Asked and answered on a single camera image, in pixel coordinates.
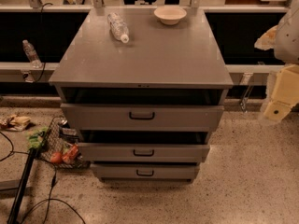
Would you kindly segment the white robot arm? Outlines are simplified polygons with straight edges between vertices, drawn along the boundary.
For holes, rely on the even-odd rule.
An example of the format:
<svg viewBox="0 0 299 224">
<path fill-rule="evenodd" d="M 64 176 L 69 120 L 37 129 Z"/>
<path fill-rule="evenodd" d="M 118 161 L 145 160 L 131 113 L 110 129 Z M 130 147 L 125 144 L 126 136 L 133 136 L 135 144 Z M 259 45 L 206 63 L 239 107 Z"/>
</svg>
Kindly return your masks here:
<svg viewBox="0 0 299 224">
<path fill-rule="evenodd" d="M 274 51 L 285 63 L 267 78 L 266 99 L 258 120 L 264 126 L 280 123 L 299 103 L 299 0 L 292 0 L 278 25 L 270 28 L 254 44 L 256 49 Z"/>
</svg>

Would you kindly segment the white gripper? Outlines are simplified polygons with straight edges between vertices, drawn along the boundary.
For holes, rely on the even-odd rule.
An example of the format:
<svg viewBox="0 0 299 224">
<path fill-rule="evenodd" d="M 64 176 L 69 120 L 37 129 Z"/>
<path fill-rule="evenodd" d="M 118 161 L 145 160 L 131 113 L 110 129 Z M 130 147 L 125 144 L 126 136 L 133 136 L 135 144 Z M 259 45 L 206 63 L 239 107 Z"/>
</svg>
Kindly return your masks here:
<svg viewBox="0 0 299 224">
<path fill-rule="evenodd" d="M 273 26 L 259 37 L 254 47 L 261 50 L 272 49 L 275 45 L 277 26 Z M 271 101 L 262 104 L 261 120 L 267 124 L 281 122 L 299 103 L 299 65 L 285 65 L 274 74 L 274 88 Z"/>
</svg>

